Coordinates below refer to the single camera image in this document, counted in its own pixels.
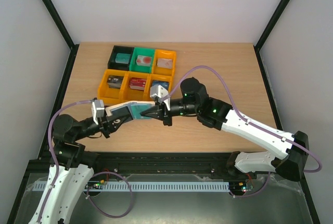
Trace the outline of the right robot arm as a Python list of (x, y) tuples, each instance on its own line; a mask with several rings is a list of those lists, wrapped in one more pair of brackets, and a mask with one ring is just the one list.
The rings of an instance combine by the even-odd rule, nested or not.
[(166, 91), (160, 85), (153, 86), (151, 97), (155, 105), (141, 112), (141, 116), (172, 126), (174, 117), (193, 115), (205, 127), (241, 136), (265, 149), (233, 152), (226, 163), (226, 171), (233, 178), (249, 172), (273, 172), (290, 181), (301, 180), (308, 159), (307, 134), (282, 132), (237, 112), (232, 105), (209, 97), (204, 84), (194, 77), (183, 80), (180, 89), (181, 98), (159, 102)]

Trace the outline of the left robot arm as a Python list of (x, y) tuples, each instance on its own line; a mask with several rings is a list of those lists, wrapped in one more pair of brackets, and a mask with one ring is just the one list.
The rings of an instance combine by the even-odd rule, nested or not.
[(93, 110), (81, 121), (58, 113), (49, 124), (50, 161), (47, 183), (30, 223), (69, 223), (88, 181), (93, 177), (98, 155), (85, 150), (78, 140), (101, 133), (108, 138), (132, 115), (121, 107), (108, 116), (105, 109)]

